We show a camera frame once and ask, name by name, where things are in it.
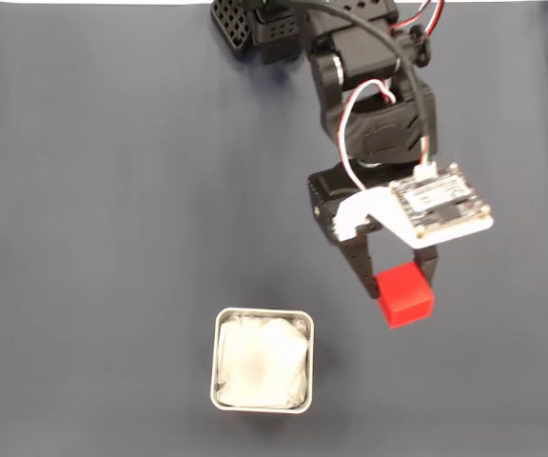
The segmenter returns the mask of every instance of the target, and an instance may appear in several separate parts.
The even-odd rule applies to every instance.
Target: white cloth
[[[306,394],[306,324],[231,317],[219,332],[217,399],[231,407],[293,408]]]

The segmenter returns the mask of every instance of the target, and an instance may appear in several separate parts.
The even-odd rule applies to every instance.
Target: perforated black part
[[[240,0],[213,0],[210,17],[234,55],[245,55],[253,44],[253,38]]]

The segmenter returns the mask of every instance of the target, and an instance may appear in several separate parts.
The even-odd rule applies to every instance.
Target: robotic arm
[[[435,97],[414,67],[430,62],[429,35],[443,0],[426,29],[402,28],[429,2],[403,22],[393,0],[214,0],[211,6],[236,57],[258,48],[271,64],[305,53],[323,130],[341,156],[336,167],[308,178],[314,217],[369,296],[380,300],[391,327],[430,314],[436,244],[493,222],[458,167],[439,171],[432,161]],[[358,100],[371,84],[380,92]],[[414,261],[375,276],[367,235],[383,228],[412,247]]]

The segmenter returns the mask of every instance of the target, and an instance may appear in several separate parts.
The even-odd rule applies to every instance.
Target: white wire
[[[392,103],[393,105],[397,103],[397,97],[395,96],[395,94],[392,93],[382,81],[380,81],[379,79],[369,79],[363,83],[360,83],[357,88],[352,91],[350,97],[348,97],[346,106],[344,107],[342,112],[342,119],[340,119],[340,127],[338,128],[338,148],[340,149],[340,158],[342,159],[342,165],[346,170],[346,173],[348,173],[348,176],[350,177],[352,182],[357,186],[357,188],[359,188],[359,190],[367,190],[367,188],[365,187],[365,184],[363,184],[359,177],[355,174],[352,167],[350,167],[350,159],[348,158],[348,151],[346,150],[346,125],[348,124],[350,113],[352,112],[352,108],[354,107],[355,103],[357,103],[359,95],[361,95],[361,92],[365,88],[371,85],[377,86],[378,89],[380,89],[382,95],[386,97],[390,101],[390,103]]]
[[[430,33],[431,27],[433,27],[433,24],[435,23],[435,19],[437,18],[437,11],[440,7],[440,0],[437,0],[437,6],[435,7],[435,10],[433,11],[433,16],[430,18],[430,21],[428,21],[428,25],[426,26],[426,33]]]

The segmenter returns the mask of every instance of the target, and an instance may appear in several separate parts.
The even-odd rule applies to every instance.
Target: wire
[[[422,16],[424,9],[428,5],[430,5],[430,2],[432,2],[432,0],[424,0],[422,4],[420,5],[420,7],[418,8],[418,12],[416,14],[414,14],[409,19],[405,19],[404,21],[398,22],[397,24],[393,24],[392,26],[390,26],[390,29],[392,30],[400,29],[401,27],[409,26],[410,24],[413,24],[414,22],[416,22],[418,19],[420,19],[420,16]]]
[[[414,93],[414,102],[416,103],[416,111],[418,112],[418,121],[421,125],[422,136],[428,137],[429,128],[426,115],[426,105],[424,104],[424,97],[422,96],[422,92],[420,91],[420,87],[418,86],[418,78],[416,77],[416,71],[414,70],[414,66],[405,54],[405,52],[390,37],[390,35],[388,34],[388,30],[380,30],[374,27],[373,24],[371,24],[369,21],[365,21],[356,14],[345,10],[339,5],[325,2],[326,0],[276,0],[276,3],[278,3],[279,5],[287,7],[304,7],[308,10],[319,10],[331,14],[332,16],[345,19],[355,26],[365,30],[370,35],[378,38],[382,42],[382,44],[384,44],[387,48],[394,52],[401,62],[401,67],[403,68],[403,71],[407,76],[409,86]],[[426,151],[426,160],[430,160],[430,147]]]
[[[367,190],[365,184],[359,179],[352,167],[350,167],[350,159],[348,158],[348,151],[346,150],[346,125],[348,124],[348,119],[350,118],[350,113],[361,92],[371,85],[378,86],[382,96],[387,98],[390,103],[393,105],[397,103],[397,97],[392,93],[386,85],[379,79],[368,79],[367,81],[360,83],[350,94],[348,100],[346,101],[346,106],[342,112],[342,118],[340,119],[340,126],[338,127],[338,149],[340,150],[340,159],[342,159],[342,165],[348,173],[348,176],[354,184],[357,185],[359,190]]]
[[[390,29],[396,30],[396,29],[400,29],[401,27],[405,27],[405,26],[409,26],[410,24],[413,24],[418,19],[420,19],[420,17],[424,13],[424,10],[431,2],[432,0],[424,0],[420,8],[418,9],[418,12],[415,15],[413,15],[409,19],[406,19],[402,22],[393,24],[392,26],[390,26]],[[430,35],[435,29],[435,27],[437,26],[437,24],[439,23],[439,19],[441,18],[441,12],[443,11],[444,4],[445,4],[445,0],[439,0],[437,2],[437,7],[435,8],[435,11],[433,12],[432,17],[430,18],[430,21],[428,22],[428,25],[426,26],[427,35]]]
[[[428,22],[428,25],[426,26],[426,34],[430,35],[437,24],[439,23],[439,19],[441,18],[441,13],[443,12],[443,6],[445,5],[445,0],[439,0],[437,2],[437,7],[435,8],[435,12],[433,12],[433,17],[430,18],[430,21]]]

